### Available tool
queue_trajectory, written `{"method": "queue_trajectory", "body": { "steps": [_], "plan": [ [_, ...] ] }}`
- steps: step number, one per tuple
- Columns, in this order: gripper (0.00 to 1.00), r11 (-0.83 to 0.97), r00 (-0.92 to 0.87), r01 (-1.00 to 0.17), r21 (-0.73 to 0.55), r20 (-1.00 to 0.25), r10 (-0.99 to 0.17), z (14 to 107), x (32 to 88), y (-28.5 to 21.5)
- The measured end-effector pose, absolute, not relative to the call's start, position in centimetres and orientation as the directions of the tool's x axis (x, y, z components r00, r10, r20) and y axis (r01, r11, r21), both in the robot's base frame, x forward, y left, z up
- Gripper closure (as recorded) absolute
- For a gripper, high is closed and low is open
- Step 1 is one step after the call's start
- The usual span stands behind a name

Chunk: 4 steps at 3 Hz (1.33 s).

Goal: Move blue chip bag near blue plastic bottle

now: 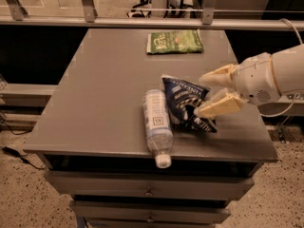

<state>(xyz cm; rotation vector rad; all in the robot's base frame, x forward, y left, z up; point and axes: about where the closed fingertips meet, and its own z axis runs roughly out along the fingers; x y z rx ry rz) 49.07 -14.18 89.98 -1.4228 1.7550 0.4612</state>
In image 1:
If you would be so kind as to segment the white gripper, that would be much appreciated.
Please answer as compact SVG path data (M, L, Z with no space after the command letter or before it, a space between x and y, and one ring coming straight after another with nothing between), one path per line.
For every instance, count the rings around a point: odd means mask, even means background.
M194 109L199 118L214 119L216 116L236 113L246 104L265 105L280 98L272 57L263 52L244 60L240 65L229 64L199 77L204 86L235 87L234 92L224 88Z

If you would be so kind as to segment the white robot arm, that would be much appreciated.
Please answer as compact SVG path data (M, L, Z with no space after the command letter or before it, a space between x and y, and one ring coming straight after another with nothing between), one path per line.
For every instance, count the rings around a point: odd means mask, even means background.
M266 105L283 95L304 90L304 45L267 52L247 58L239 65L226 65L203 74L203 86L222 86L222 90L194 110L200 118L235 113L246 104Z

